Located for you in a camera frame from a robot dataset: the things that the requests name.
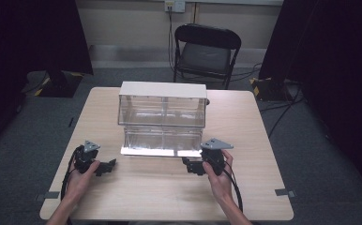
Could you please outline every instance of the chair seat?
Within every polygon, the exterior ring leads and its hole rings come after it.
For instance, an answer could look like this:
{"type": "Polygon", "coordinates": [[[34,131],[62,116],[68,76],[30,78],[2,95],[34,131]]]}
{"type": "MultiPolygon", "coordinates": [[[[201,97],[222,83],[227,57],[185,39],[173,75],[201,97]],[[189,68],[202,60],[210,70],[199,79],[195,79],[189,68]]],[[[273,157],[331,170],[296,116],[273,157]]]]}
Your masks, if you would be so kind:
{"type": "Polygon", "coordinates": [[[216,74],[227,74],[231,50],[186,43],[182,51],[179,68],[201,70],[216,74]]]}

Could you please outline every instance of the hand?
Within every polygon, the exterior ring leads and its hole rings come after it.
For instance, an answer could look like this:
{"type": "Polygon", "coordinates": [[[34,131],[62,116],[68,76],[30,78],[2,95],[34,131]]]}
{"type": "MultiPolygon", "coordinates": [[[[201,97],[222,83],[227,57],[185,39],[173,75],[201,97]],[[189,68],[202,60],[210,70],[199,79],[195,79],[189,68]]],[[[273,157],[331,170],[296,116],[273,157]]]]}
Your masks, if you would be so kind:
{"type": "Polygon", "coordinates": [[[72,163],[70,170],[70,176],[68,179],[67,192],[65,198],[70,198],[73,202],[78,202],[88,189],[90,179],[94,174],[94,171],[98,168],[99,161],[94,161],[85,173],[79,173],[75,170],[74,163],[72,163]]]}
{"type": "MultiPolygon", "coordinates": [[[[231,166],[234,158],[226,150],[221,151],[226,158],[225,171],[227,171],[229,174],[232,174],[231,166]]],[[[210,181],[211,189],[213,191],[214,197],[216,198],[216,201],[218,203],[223,203],[224,201],[229,201],[232,199],[232,184],[227,174],[223,172],[217,176],[214,173],[210,163],[206,161],[203,163],[203,166],[205,172],[208,175],[208,180],[210,181]]]]}

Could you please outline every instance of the gray carpet floor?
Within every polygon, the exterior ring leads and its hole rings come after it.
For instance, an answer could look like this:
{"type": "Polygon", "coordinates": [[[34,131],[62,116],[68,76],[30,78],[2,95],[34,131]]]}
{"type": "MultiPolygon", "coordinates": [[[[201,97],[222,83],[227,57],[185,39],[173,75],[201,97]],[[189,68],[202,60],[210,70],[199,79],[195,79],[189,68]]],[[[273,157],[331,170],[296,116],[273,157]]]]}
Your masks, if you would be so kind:
{"type": "MultiPolygon", "coordinates": [[[[234,73],[250,71],[237,68],[234,73]]],[[[43,76],[44,72],[30,73],[25,90],[43,76]]],[[[235,76],[233,80],[241,80],[231,82],[229,89],[251,91],[245,76],[235,76]]],[[[0,224],[44,224],[37,195],[48,191],[89,91],[95,86],[120,86],[122,81],[172,82],[173,73],[169,68],[96,68],[95,76],[83,78],[73,98],[27,95],[22,110],[0,136],[0,224]]],[[[222,89],[215,80],[206,84],[208,89],[222,89]]],[[[296,89],[290,86],[292,95],[296,89]]],[[[261,110],[285,104],[257,103],[261,110]]],[[[285,109],[262,112],[268,133],[285,109]]],[[[260,224],[362,224],[362,178],[326,134],[304,100],[281,118],[270,142],[284,184],[296,194],[291,198],[294,219],[260,224]]]]}

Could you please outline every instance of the black chair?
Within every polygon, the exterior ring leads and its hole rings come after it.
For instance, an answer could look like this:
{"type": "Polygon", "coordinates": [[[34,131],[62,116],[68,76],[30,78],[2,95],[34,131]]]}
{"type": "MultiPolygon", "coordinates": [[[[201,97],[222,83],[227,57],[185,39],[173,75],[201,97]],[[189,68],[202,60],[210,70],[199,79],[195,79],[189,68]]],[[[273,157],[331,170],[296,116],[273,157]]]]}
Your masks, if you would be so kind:
{"type": "Polygon", "coordinates": [[[228,89],[242,43],[239,35],[228,29],[189,23],[179,26],[174,38],[174,82],[179,71],[182,77],[185,72],[222,79],[228,89]],[[180,42],[185,43],[182,52],[180,42]]]}

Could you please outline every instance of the table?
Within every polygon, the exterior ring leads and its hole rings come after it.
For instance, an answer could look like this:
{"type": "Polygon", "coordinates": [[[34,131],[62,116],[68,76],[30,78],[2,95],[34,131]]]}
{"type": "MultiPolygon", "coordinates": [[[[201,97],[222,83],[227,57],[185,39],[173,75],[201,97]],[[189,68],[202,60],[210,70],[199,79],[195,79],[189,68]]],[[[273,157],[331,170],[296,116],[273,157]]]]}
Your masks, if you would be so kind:
{"type": "MultiPolygon", "coordinates": [[[[97,159],[117,159],[111,173],[94,177],[72,219],[220,221],[227,218],[212,196],[207,176],[188,173],[179,157],[123,156],[123,127],[117,125],[117,87],[93,88],[50,191],[60,191],[73,150],[85,140],[101,145],[97,159]]],[[[207,90],[203,141],[230,143],[234,173],[250,220],[290,220],[294,216],[279,167],[254,96],[248,91],[207,90]]],[[[60,203],[46,199],[40,216],[48,219],[60,203]]]]}

